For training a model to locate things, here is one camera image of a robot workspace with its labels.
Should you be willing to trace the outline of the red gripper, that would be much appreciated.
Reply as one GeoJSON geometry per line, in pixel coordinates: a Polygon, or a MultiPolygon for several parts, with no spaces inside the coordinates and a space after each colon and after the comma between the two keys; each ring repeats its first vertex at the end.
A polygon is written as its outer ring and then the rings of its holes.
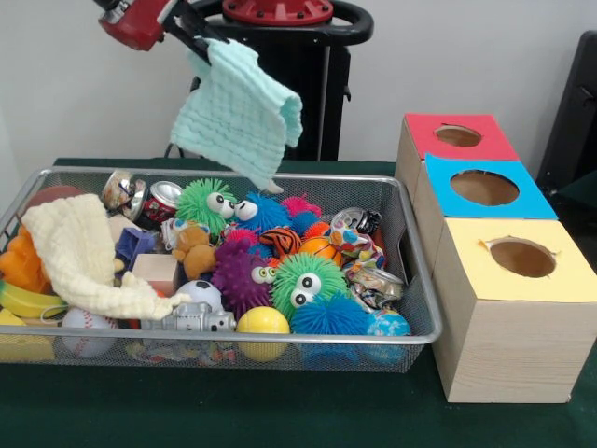
{"type": "Polygon", "coordinates": [[[119,43],[150,51],[170,34],[208,65],[208,39],[229,40],[189,2],[178,0],[97,0],[103,10],[98,22],[119,43]]]}

